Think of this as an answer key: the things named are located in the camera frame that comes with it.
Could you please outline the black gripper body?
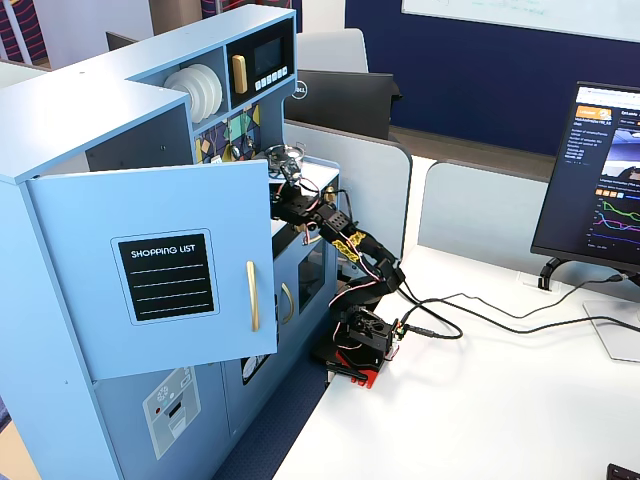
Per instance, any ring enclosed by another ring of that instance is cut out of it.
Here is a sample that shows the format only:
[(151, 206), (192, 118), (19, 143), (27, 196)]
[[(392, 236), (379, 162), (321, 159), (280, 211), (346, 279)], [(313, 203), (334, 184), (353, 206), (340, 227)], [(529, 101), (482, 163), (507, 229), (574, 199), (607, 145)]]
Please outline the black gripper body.
[(315, 220), (319, 197), (275, 193), (272, 195), (272, 219), (288, 224), (308, 224)]

